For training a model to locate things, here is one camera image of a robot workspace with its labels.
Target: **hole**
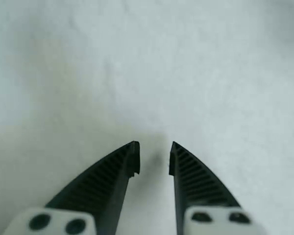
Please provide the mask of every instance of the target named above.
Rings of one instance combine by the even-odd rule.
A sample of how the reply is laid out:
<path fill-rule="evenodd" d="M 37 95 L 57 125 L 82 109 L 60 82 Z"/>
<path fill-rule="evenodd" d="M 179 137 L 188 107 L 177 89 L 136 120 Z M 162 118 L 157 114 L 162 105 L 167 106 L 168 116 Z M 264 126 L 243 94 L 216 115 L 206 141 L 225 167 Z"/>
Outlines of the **hole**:
<path fill-rule="evenodd" d="M 51 216 L 48 214 L 39 214 L 31 219 L 29 222 L 29 228 L 31 230 L 41 230 L 45 228 L 50 222 Z"/>
<path fill-rule="evenodd" d="M 85 227 L 86 222 L 83 219 L 74 219 L 66 225 L 65 231 L 70 235 L 75 235 L 83 232 Z"/>
<path fill-rule="evenodd" d="M 250 224 L 250 219 L 245 214 L 240 212 L 231 213 L 229 220 L 240 224 Z"/>
<path fill-rule="evenodd" d="M 198 222 L 210 223 L 212 222 L 212 218 L 205 212 L 196 212 L 193 214 L 192 220 Z"/>

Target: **white surface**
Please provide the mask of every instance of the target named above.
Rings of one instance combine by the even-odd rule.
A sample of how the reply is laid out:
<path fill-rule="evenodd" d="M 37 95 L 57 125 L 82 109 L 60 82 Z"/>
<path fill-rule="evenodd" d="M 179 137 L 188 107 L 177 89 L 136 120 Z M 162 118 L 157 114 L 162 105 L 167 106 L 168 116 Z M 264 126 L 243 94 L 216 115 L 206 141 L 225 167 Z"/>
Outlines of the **white surface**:
<path fill-rule="evenodd" d="M 0 234 L 140 141 L 117 234 L 175 234 L 169 151 L 294 235 L 294 0 L 0 0 Z"/>
<path fill-rule="evenodd" d="M 31 230 L 29 223 L 32 218 L 39 214 L 50 215 L 49 224 L 40 230 Z M 3 235 L 68 235 L 66 233 L 66 225 L 75 219 L 82 219 L 85 221 L 85 229 L 79 235 L 96 235 L 95 221 L 88 213 L 81 213 L 76 211 L 51 210 L 45 208 L 30 208 L 21 212 L 4 231 Z"/>
<path fill-rule="evenodd" d="M 194 213 L 206 213 L 212 222 L 192 220 Z M 231 213 L 243 213 L 250 219 L 250 224 L 229 221 Z M 239 207 L 189 207 L 184 216 L 184 235 L 266 235 L 258 221 Z"/>

